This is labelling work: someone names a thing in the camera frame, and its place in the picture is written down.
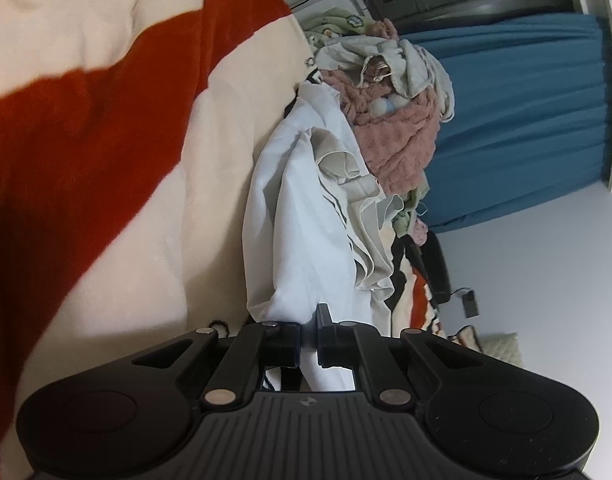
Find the black wall socket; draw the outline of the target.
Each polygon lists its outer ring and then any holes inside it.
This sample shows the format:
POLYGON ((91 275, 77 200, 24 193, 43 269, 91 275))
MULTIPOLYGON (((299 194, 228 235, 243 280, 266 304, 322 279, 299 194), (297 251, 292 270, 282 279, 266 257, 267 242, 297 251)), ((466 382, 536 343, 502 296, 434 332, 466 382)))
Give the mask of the black wall socket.
POLYGON ((463 313, 466 318, 476 318, 480 315, 477 299, 473 289, 469 289, 461 296, 463 313))

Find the blue curtain right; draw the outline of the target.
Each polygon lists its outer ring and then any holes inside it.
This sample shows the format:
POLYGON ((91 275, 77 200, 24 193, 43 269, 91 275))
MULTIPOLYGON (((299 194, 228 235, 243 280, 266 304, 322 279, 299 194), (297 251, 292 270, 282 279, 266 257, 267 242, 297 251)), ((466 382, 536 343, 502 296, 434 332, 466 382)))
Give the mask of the blue curtain right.
POLYGON ((456 100, 425 170, 423 220, 432 231, 475 226, 608 177, 607 20, 549 13, 406 38, 442 63, 456 100))

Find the small pink garment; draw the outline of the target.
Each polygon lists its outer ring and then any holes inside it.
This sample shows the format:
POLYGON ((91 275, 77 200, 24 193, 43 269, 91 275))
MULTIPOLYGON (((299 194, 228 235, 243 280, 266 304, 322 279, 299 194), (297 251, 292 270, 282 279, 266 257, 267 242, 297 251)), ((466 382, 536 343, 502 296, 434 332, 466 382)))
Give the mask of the small pink garment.
POLYGON ((410 236, 414 244, 423 246, 428 239, 428 226, 422 220, 417 219, 411 227, 410 236))

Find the striped fleece blanket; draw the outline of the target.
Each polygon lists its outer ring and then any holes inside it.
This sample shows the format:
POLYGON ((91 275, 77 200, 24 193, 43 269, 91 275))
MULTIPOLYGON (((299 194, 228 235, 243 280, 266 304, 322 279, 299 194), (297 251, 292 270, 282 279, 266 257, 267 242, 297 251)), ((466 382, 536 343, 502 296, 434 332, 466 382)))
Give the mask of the striped fleece blanket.
POLYGON ((0 0, 0 479, 35 391, 251 318, 252 175, 323 71, 284 0, 0 0))

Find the cream white garment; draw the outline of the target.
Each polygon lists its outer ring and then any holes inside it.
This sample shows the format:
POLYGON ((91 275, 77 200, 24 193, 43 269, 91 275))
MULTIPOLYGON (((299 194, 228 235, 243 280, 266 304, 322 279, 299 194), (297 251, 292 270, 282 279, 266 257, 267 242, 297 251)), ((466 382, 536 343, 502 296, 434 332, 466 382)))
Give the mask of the cream white garment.
POLYGON ((386 81, 402 98, 411 100, 433 88, 440 121, 455 116, 455 93, 444 66, 424 47, 406 39, 346 36, 331 39, 315 53, 320 70, 342 70, 356 88, 386 81))

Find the black bag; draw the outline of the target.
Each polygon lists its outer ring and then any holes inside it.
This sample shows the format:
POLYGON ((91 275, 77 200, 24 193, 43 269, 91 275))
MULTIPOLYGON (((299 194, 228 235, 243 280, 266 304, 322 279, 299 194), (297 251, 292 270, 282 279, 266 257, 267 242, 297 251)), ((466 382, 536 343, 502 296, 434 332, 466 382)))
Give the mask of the black bag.
POLYGON ((452 287, 448 267, 440 241, 433 231, 426 233, 426 241, 419 246, 423 272, 436 304, 447 304, 452 287))

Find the green patterned garment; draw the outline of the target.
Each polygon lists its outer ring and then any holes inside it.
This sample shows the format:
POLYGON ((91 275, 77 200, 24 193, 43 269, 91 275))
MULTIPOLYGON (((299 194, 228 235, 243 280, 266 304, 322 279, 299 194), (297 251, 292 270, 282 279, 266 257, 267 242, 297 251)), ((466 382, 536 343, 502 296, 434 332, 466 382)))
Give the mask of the green patterned garment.
POLYGON ((309 44, 317 50, 331 39, 367 35, 373 24, 372 18, 342 8, 332 8, 308 18, 302 23, 302 29, 309 44))

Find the white t-shirt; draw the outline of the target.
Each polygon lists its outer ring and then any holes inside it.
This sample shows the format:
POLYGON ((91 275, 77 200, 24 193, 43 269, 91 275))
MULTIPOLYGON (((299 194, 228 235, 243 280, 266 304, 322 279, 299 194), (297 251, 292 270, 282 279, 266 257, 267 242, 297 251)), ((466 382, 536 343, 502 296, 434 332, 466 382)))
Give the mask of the white t-shirt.
POLYGON ((317 360, 315 313, 391 333, 392 256, 380 229, 398 211, 362 158, 340 95, 305 81, 252 175, 243 222, 248 312, 257 322, 303 327, 300 371, 315 391, 355 387, 317 360))

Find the pink fluffy garment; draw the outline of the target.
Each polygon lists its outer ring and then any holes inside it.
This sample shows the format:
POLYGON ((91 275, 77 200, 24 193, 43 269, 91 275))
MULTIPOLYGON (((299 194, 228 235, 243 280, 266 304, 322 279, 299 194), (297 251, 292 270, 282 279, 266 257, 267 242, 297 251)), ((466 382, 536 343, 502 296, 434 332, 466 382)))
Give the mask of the pink fluffy garment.
POLYGON ((340 105, 369 171, 388 195, 405 195, 422 182, 440 131, 440 104, 428 87, 402 106, 391 81, 358 87, 342 70, 324 70, 322 79, 340 92, 340 105))

